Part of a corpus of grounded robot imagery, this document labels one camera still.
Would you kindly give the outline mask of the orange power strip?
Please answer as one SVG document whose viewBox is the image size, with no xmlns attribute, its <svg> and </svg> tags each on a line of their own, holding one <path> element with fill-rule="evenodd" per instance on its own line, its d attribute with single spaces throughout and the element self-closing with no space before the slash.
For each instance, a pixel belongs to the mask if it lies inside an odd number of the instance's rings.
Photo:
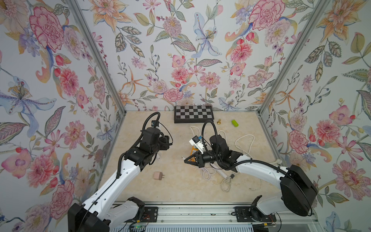
<svg viewBox="0 0 371 232">
<path fill-rule="evenodd" d="M 193 155 L 196 152 L 200 152 L 201 154 L 203 154 L 204 153 L 203 145 L 194 145 L 191 149 L 191 155 Z"/>
</svg>

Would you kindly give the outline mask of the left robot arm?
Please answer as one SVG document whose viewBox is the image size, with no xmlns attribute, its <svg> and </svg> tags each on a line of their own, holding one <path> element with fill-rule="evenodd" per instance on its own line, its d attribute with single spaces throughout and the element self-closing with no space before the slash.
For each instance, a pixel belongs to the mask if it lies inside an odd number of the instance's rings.
<svg viewBox="0 0 371 232">
<path fill-rule="evenodd" d="M 117 198 L 147 166 L 151 165 L 159 151 L 173 144 L 170 134 L 164 135 L 159 128 L 142 130 L 139 140 L 120 155 L 117 171 L 81 205 L 73 204 L 68 210 L 70 232 L 108 232 L 126 221 L 140 220 L 145 203 L 136 197 L 113 206 Z"/>
</svg>

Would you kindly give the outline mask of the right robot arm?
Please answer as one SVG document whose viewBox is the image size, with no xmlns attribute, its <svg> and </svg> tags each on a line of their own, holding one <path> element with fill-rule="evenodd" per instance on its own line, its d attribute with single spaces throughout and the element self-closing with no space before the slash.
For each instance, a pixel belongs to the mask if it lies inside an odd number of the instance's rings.
<svg viewBox="0 0 371 232">
<path fill-rule="evenodd" d="M 186 164 L 204 168 L 208 163 L 217 163 L 222 170 L 254 176 L 280 190 L 272 196 L 259 195 L 254 199 L 249 208 L 254 221 L 284 211 L 302 217 L 313 214 L 312 205 L 318 191 L 300 167 L 280 167 L 249 158 L 229 149 L 226 140 L 220 135 L 212 136 L 209 144 L 201 136 L 194 136 L 189 142 L 196 151 L 184 160 Z"/>
</svg>

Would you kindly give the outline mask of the white electric toothbrush centre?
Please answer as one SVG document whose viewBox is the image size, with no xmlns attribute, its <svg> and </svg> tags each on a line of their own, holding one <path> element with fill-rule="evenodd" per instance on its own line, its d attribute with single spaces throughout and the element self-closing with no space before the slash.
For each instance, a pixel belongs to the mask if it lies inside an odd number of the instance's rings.
<svg viewBox="0 0 371 232">
<path fill-rule="evenodd" d="M 229 175 L 227 175 L 227 174 L 226 174 L 223 170 L 221 170 L 221 169 L 215 169 L 215 171 L 216 171 L 217 173 L 219 173 L 219 174 L 222 176 L 223 179 L 227 179 L 227 178 L 230 177 Z"/>
</svg>

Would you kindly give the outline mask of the black white chessboard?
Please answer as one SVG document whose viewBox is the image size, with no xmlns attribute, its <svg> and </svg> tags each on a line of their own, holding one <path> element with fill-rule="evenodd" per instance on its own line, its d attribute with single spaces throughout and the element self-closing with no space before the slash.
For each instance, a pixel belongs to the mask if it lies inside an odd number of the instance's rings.
<svg viewBox="0 0 371 232">
<path fill-rule="evenodd" d="M 175 123 L 205 123 L 208 120 L 214 120 L 212 107 L 208 105 L 177 106 L 174 109 Z"/>
</svg>

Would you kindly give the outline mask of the green plastic cap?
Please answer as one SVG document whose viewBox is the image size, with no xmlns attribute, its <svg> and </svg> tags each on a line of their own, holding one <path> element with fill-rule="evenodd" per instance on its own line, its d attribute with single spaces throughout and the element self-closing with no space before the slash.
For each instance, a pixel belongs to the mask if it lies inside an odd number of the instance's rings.
<svg viewBox="0 0 371 232">
<path fill-rule="evenodd" d="M 234 119 L 231 121 L 231 123 L 233 124 L 234 127 L 238 127 L 239 126 L 238 122 L 236 120 L 234 120 Z"/>
</svg>

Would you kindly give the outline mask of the pink wall charger adapter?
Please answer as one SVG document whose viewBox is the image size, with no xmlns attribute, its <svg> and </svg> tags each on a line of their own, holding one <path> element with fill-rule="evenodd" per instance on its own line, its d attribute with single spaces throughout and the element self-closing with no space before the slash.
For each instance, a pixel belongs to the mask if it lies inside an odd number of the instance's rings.
<svg viewBox="0 0 371 232">
<path fill-rule="evenodd" d="M 162 172 L 154 172 L 153 179 L 154 180 L 162 180 L 164 178 L 164 174 Z"/>
</svg>

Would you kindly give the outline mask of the aluminium mounting rail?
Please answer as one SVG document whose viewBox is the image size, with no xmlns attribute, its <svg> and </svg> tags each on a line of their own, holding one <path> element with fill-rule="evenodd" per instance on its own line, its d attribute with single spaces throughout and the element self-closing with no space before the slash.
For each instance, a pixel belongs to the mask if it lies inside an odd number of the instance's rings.
<svg viewBox="0 0 371 232">
<path fill-rule="evenodd" d="M 233 204 L 144 204 L 135 203 L 133 201 L 115 203 L 108 208 L 106 213 L 99 212 L 96 207 L 82 207 L 79 205 L 72 206 L 69 211 L 68 221 L 84 223 L 89 216 L 95 216 L 101 221 L 108 224 L 109 228 L 113 229 L 121 224 L 130 224 L 126 222 L 128 219 L 134 219 L 138 211 L 145 206 L 158 207 L 158 218 L 155 223 L 171 224 L 236 224 L 250 223 L 261 224 L 266 222 L 237 222 L 235 216 L 231 213 L 236 206 L 250 206 L 248 204 L 233 205 Z M 82 209 L 76 217 L 72 217 L 72 212 Z M 277 222 L 267 224 L 316 224 L 318 220 L 314 215 L 309 217 L 301 217 L 291 212 L 271 213 L 276 216 Z"/>
</svg>

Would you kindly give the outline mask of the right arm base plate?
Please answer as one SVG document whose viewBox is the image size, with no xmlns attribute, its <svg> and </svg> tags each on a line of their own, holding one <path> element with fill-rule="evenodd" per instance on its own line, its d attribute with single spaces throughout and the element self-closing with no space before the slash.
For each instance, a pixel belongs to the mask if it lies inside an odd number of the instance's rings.
<svg viewBox="0 0 371 232">
<path fill-rule="evenodd" d="M 250 206 L 236 206 L 231 215 L 236 217 L 237 222 L 277 222 L 274 214 L 264 215 L 258 209 Z"/>
</svg>

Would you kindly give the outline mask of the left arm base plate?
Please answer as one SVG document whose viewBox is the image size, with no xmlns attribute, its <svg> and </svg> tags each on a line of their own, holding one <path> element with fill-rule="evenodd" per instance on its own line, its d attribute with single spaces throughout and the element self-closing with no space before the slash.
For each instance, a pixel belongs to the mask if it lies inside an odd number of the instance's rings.
<svg viewBox="0 0 371 232">
<path fill-rule="evenodd" d="M 158 218 L 158 207 L 145 206 L 141 208 L 134 219 L 128 219 L 126 222 L 144 222 L 144 223 L 155 223 Z"/>
</svg>

